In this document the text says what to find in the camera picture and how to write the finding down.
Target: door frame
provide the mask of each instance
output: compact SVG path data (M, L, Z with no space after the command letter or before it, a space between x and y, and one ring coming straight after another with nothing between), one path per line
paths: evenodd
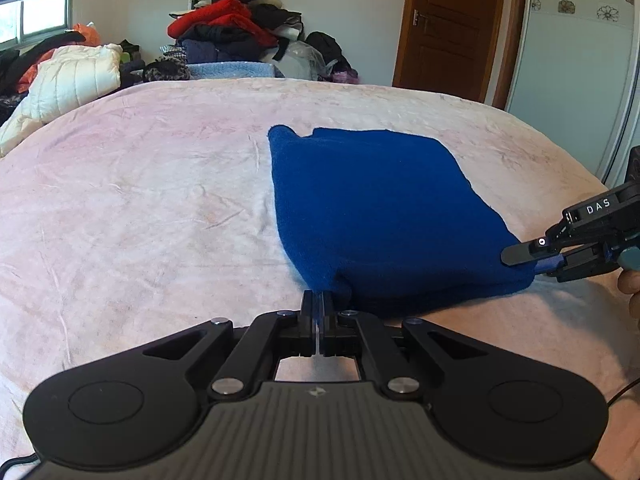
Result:
M398 54L396 57L396 68L394 71L393 86L400 86L400 76L402 69L404 68L404 61L406 50L409 41L409 33L412 27L412 15L413 15L413 1L404 0L404 8L402 11L402 25L400 28L400 40L398 43ZM502 21L502 14L504 6L509 6L509 22L507 25L507 35L504 44L504 51L500 57L496 56L498 34L500 32L500 25ZM516 67L516 60L518 57L518 51L520 47L520 36L522 32L522 22L525 15L526 0L498 0L494 17L494 30L492 31L492 39L490 43L489 56L487 59L486 67L484 70L484 77L482 79L480 102L484 102L487 89L489 86L490 77L494 62L497 59L502 59L500 72L498 75L497 86L495 89L493 106L504 109L507 104L508 95L511 89L511 81L513 73Z

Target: black cable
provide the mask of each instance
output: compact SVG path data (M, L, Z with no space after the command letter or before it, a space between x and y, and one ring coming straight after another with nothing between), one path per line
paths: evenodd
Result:
M622 388L618 393L616 393L613 397L611 397L611 400L607 402L607 406L609 407L613 406L616 402L620 400L620 397L622 397L632 388L635 388L636 386L638 386L638 384L640 384L640 377L638 377L635 381L633 381L632 383Z
M14 466L33 464L38 461L38 456L34 453L29 456L21 456L18 458L12 458L7 460L4 464L0 465L0 480L4 479L4 475Z

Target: wooden door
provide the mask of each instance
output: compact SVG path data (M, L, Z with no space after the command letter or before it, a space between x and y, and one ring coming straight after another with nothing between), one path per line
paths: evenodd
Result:
M406 0L394 86L484 100L502 0Z

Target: white puffer jacket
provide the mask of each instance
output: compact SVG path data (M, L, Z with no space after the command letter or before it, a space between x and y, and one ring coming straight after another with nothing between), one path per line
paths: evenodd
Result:
M38 65L29 95L0 127L0 157L37 129L120 87L122 47L70 45Z

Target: window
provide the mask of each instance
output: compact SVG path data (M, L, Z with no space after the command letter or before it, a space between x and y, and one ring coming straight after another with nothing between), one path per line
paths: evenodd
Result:
M69 28L70 0L20 0L0 5L0 48L22 46Z

